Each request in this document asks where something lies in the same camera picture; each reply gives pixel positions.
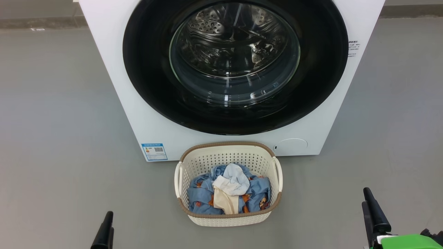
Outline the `blue energy label sticker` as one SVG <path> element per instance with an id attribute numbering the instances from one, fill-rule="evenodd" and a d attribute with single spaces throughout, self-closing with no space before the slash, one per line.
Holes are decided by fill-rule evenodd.
<path id="1" fill-rule="evenodd" d="M 162 143 L 141 144 L 147 162 L 167 161 L 168 157 Z"/>

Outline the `round white filter cover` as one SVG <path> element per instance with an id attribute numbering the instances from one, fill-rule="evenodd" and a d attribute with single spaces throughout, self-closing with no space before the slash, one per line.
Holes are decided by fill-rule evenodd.
<path id="1" fill-rule="evenodd" d="M 290 138 L 276 143 L 273 151 L 276 156 L 300 156 L 304 155 L 308 143 L 299 138 Z"/>

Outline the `white front-load washing machine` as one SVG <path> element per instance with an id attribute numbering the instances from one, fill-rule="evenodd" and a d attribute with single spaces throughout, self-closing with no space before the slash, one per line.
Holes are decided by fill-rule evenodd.
<path id="1" fill-rule="evenodd" d="M 167 161 L 176 161 L 185 150 L 201 144 L 246 141 L 261 143 L 273 151 L 276 143 L 290 138 L 303 139 L 308 143 L 304 155 L 318 155 L 386 0 L 333 0 L 348 31 L 349 49 L 345 71 L 337 87 L 304 118 L 280 129 L 241 136 L 209 134 L 174 123 L 147 104 L 134 88 L 124 64 L 123 37 L 128 20 L 140 1 L 79 0 L 79 5 L 140 149 L 141 144 L 162 143 Z"/>

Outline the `blue patterned garment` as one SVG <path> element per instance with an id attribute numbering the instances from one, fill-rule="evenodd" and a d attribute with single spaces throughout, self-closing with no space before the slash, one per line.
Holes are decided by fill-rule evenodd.
<path id="1" fill-rule="evenodd" d="M 212 204 L 212 181 L 223 173 L 226 165 L 219 165 L 212 168 L 209 173 L 199 175 L 190 181 L 187 195 L 189 200 L 189 210 L 196 214 L 225 215 L 222 210 L 214 208 Z M 249 198 L 246 202 L 248 208 L 244 214 L 266 210 L 271 205 L 272 190 L 268 177 L 257 176 L 250 172 Z"/>

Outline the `white and cream garment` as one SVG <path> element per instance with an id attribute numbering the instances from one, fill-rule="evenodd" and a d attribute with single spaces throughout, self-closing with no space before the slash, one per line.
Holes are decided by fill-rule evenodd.
<path id="1" fill-rule="evenodd" d="M 242 214 L 247 211 L 250 190 L 249 169 L 243 165 L 230 163 L 223 173 L 212 181 L 214 208 L 222 210 L 223 214 Z"/>

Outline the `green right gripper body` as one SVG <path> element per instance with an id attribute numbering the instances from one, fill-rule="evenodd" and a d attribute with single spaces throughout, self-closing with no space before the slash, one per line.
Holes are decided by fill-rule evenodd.
<path id="1" fill-rule="evenodd" d="M 420 234 L 402 236 L 378 236 L 370 249 L 443 249 L 443 246 L 430 237 Z"/>

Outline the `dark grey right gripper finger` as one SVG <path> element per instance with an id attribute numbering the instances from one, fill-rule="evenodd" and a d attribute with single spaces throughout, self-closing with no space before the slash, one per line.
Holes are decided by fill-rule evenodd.
<path id="1" fill-rule="evenodd" d="M 370 212 L 370 208 L 367 205 L 367 202 L 362 202 L 361 208 L 363 211 L 364 226 L 365 226 L 365 231 L 367 234 L 368 247 L 373 247 L 374 237 L 376 237 L 376 236 L 374 235 L 374 232 L 373 232 L 372 215 Z"/>
<path id="2" fill-rule="evenodd" d="M 365 187 L 363 189 L 364 203 L 367 205 L 369 211 L 371 233 L 389 233 L 392 231 L 391 224 L 389 223 L 386 215 L 381 209 L 378 201 L 375 199 L 370 188 Z"/>

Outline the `cream perforated laundry basket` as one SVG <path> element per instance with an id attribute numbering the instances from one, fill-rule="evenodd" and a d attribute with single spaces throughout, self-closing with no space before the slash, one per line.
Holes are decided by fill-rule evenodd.
<path id="1" fill-rule="evenodd" d="M 209 173 L 213 166 L 239 163 L 252 173 L 270 179 L 270 207 L 249 214 L 209 215 L 190 211 L 187 188 L 191 180 Z M 179 206 L 196 225 L 203 227 L 238 227 L 263 222 L 277 208 L 282 198 L 283 172 L 279 160 L 267 146 L 246 141 L 228 141 L 197 145 L 184 152 L 174 173 L 175 194 Z"/>

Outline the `black round glass washer door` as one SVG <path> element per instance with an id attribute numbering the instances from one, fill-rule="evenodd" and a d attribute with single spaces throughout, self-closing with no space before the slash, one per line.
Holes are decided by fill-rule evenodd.
<path id="1" fill-rule="evenodd" d="M 348 50 L 333 0 L 141 0 L 123 37 L 128 77 L 147 104 L 181 126 L 231 136 L 315 110 Z"/>

